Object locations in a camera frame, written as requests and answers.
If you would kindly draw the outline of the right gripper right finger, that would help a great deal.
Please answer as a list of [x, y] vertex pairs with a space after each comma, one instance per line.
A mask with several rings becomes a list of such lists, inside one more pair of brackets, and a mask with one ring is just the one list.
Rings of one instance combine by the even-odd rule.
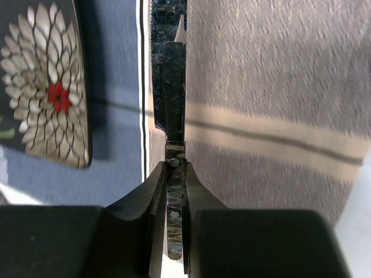
[[228, 207], [199, 180], [193, 165], [187, 162], [182, 177], [183, 265], [186, 274], [205, 274], [207, 264], [216, 258], [217, 213]]

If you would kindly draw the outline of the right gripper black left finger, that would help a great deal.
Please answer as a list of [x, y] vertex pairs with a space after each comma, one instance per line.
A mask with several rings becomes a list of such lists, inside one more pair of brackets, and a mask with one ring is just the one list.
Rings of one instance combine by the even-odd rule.
[[166, 164], [159, 162], [141, 185], [106, 207], [116, 220], [112, 262], [123, 277], [161, 276], [166, 176]]

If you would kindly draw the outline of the blue beige checked placemat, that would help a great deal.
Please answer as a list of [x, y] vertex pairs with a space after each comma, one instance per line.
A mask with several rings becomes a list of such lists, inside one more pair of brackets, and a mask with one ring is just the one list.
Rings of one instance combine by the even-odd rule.
[[[27, 203], [107, 205], [163, 159], [147, 65], [150, 1], [78, 1], [93, 161], [79, 170], [1, 148]], [[370, 2], [189, 1], [186, 155], [241, 208], [370, 222]]]

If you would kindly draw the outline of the metal table knife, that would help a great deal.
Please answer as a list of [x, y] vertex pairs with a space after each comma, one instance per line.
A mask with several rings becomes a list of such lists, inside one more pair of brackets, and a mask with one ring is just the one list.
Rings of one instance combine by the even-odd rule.
[[165, 133], [168, 257], [180, 260], [185, 162], [186, 1], [151, 1], [151, 72], [156, 128]]

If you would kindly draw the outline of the dark floral rectangular plate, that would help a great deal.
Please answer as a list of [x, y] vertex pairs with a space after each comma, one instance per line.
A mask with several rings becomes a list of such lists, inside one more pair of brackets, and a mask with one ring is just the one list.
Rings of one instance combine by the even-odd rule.
[[74, 1], [1, 2], [1, 144], [70, 167], [92, 159]]

